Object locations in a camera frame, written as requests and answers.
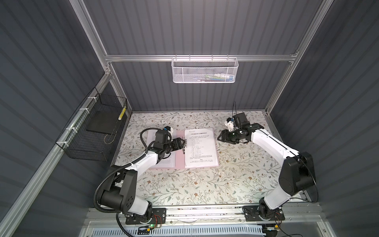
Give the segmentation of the pink folder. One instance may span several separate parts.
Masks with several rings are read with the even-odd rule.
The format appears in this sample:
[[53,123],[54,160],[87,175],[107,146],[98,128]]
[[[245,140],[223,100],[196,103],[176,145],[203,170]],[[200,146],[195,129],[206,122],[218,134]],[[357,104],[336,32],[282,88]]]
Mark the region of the pink folder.
[[[185,133],[184,130],[173,129],[172,138],[173,139],[182,138],[185,140],[184,133]],[[176,167],[173,169],[186,169],[185,168],[185,148],[182,150],[178,150],[176,152],[177,152],[176,153]]]

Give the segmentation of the stack of printed papers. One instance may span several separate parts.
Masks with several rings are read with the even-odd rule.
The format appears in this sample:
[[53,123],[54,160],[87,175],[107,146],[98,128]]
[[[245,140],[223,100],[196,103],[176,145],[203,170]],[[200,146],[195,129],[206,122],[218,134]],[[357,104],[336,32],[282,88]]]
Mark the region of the stack of printed papers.
[[217,167],[219,159],[213,128],[186,129],[185,168]]

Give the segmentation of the printed paper sheet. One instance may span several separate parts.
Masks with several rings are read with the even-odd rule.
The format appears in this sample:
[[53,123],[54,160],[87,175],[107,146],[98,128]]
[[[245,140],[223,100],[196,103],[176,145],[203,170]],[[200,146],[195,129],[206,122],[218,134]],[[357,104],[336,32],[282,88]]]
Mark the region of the printed paper sheet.
[[[149,145],[156,137],[156,130],[149,130],[147,135],[146,144]],[[171,152],[171,155],[165,155],[165,159],[162,159],[158,164],[152,166],[150,169],[158,168],[175,168],[176,167],[176,151]]]

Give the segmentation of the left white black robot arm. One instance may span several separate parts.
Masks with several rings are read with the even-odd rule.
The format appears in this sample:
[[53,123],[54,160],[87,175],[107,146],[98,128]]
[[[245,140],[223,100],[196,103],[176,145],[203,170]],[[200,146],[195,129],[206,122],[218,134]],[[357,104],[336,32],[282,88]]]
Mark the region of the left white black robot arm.
[[93,196],[93,205],[102,213],[126,214],[149,221],[153,216],[150,201],[136,195],[137,181],[149,168],[185,147],[183,138],[173,138],[172,129],[150,127],[140,133],[145,148],[137,159],[122,166],[111,166]]

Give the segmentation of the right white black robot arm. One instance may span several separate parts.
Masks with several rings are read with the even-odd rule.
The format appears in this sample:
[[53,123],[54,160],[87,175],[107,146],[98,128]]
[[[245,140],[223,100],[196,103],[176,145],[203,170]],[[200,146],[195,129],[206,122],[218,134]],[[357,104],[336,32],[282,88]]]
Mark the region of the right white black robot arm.
[[261,198],[258,216],[264,220],[281,220],[281,207],[294,199],[298,192],[316,186],[312,156],[285,145],[258,123],[250,123],[244,113],[235,114],[225,121],[217,140],[232,145],[252,142],[263,148],[281,165],[278,186]]

